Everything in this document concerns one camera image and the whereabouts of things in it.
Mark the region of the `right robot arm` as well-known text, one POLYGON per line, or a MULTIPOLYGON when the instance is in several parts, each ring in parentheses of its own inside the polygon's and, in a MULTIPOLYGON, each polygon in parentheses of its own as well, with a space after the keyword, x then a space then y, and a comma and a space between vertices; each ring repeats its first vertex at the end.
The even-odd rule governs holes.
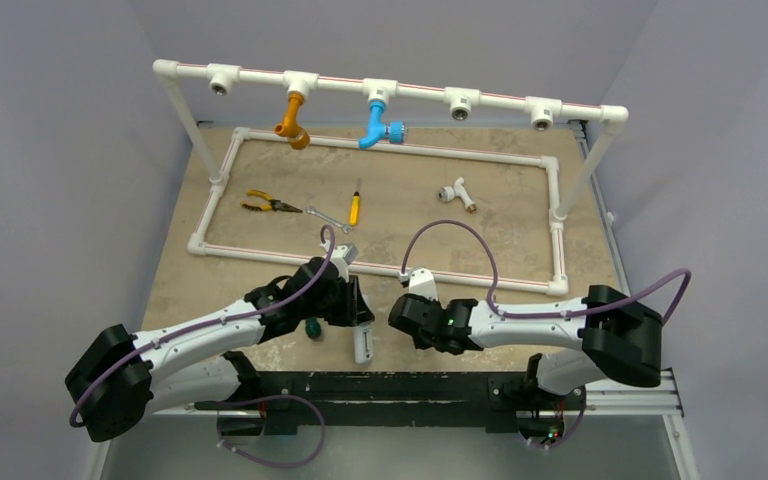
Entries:
POLYGON ((511 345, 553 347, 531 359, 521 381, 524 399, 536 407, 602 379, 641 388, 661 383, 663 317, 605 285, 566 301, 496 308, 485 300, 442 305, 407 293, 391 308, 388 323, 409 335, 415 348, 452 355, 511 345))

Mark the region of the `white remote control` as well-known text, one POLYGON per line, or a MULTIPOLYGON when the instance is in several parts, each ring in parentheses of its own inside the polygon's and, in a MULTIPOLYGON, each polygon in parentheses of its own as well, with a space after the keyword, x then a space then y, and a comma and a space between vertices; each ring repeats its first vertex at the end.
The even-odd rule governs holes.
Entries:
POLYGON ((352 328, 354 361, 358 365, 369 363, 374 356, 372 323, 364 323, 352 328))

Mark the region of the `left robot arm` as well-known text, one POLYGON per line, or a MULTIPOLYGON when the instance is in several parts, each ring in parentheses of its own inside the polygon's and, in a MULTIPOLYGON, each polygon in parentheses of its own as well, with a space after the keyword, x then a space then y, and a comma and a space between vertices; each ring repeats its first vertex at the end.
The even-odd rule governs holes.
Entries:
POLYGON ((292 275, 247 292, 222 309, 174 327, 102 330, 65 377, 74 407, 68 422, 94 442, 111 440, 157 410, 182 403, 227 402, 244 409, 258 382, 244 373, 239 348, 288 335, 308 319, 352 328, 362 360, 371 357, 364 333, 375 319, 355 275, 323 257, 292 275))

